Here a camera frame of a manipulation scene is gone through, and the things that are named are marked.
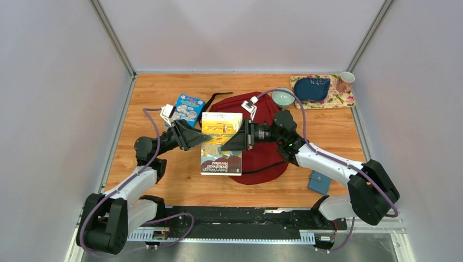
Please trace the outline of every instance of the floral placemat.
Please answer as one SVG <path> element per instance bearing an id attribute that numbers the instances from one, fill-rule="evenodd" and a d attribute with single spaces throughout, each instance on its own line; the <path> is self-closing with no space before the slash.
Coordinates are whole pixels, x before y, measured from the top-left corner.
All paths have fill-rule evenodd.
<path id="1" fill-rule="evenodd" d="M 329 78 L 330 89 L 328 89 L 328 95 L 323 101 L 312 102 L 302 101 L 304 109 L 322 109 L 322 108 L 351 108 L 355 106 L 355 99 L 352 95 L 352 91 L 341 93 L 336 90 L 336 84 L 339 79 L 339 74 L 333 75 L 299 75 L 291 76 L 289 83 L 291 88 L 294 90 L 294 84 L 301 78 Z M 298 102 L 294 102 L 298 109 L 301 109 Z"/>

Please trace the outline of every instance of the pink mug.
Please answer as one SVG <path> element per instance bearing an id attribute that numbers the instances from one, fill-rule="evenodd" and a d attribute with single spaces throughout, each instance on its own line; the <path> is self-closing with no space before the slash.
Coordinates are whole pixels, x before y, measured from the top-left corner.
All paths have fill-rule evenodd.
<path id="1" fill-rule="evenodd" d="M 355 76 L 351 72 L 342 72 L 336 85 L 336 90 L 345 93 L 351 89 L 351 84 L 355 81 Z"/>

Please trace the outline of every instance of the red cloth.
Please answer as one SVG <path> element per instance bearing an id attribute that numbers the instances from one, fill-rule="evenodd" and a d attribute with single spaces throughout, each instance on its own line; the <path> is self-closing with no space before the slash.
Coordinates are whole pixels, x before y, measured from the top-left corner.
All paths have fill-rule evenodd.
<path id="1" fill-rule="evenodd" d="M 244 100 L 250 100 L 252 97 L 257 96 L 260 92 L 253 92 L 248 94 L 241 94 L 239 96 L 226 98 L 211 106 L 210 112 L 229 112 L 229 113 L 242 113 L 243 118 L 250 119 L 250 114 L 241 107 Z M 257 112 L 254 116 L 254 122 L 263 124 L 272 124 L 274 115 L 279 111 L 275 102 L 268 95 L 259 98 L 256 103 Z M 278 146 L 276 143 L 256 143 L 255 147 L 250 151 L 243 151 L 243 167 L 242 170 L 255 171 L 271 164 L 283 161 L 278 154 Z M 273 166 L 266 170 L 252 173 L 242 174 L 241 176 L 231 176 L 231 179 L 240 184 L 260 184 L 272 181 L 286 171 L 288 163 L 283 163 Z"/>

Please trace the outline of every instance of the wooden table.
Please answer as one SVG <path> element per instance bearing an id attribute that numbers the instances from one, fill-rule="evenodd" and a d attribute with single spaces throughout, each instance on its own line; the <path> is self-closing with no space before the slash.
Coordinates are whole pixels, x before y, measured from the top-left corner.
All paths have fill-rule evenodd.
<path id="1" fill-rule="evenodd" d="M 129 176 L 136 166 L 135 140 L 140 136 L 156 137 L 142 108 L 160 108 L 174 104 L 180 93 L 207 101 L 213 93 L 233 92 L 218 96 L 214 103 L 238 94 L 289 87 L 287 74 L 149 74 L 139 75 L 128 107 L 122 133 L 111 166 L 106 190 Z M 302 135 L 302 113 L 294 105 L 288 108 Z M 152 112 L 159 131 L 164 124 L 159 112 Z M 306 110 L 307 138 L 317 146 L 339 156 L 364 161 L 351 110 Z M 228 176 L 200 174 L 200 146 L 190 151 L 176 148 L 160 156 L 167 159 L 167 169 L 158 184 L 146 194 L 164 198 L 167 205 L 311 207 L 321 195 L 307 189 L 311 170 L 289 165 L 278 179 L 246 186 Z M 347 189 L 332 181 L 330 195 L 347 194 Z"/>

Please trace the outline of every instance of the book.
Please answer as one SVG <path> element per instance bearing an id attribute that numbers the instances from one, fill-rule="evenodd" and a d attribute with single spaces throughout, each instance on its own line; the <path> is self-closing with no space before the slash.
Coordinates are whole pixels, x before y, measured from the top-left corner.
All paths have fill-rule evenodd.
<path id="1" fill-rule="evenodd" d="M 212 137 L 201 145 L 201 174 L 241 176 L 241 151 L 222 151 L 241 127 L 242 113 L 204 112 L 201 132 Z"/>
<path id="2" fill-rule="evenodd" d="M 201 109 L 203 109 L 205 104 L 206 102 L 204 102 L 204 100 L 180 94 L 175 103 L 175 111 L 172 115 L 172 120 L 184 119 L 191 127 L 194 127 L 198 121 Z"/>

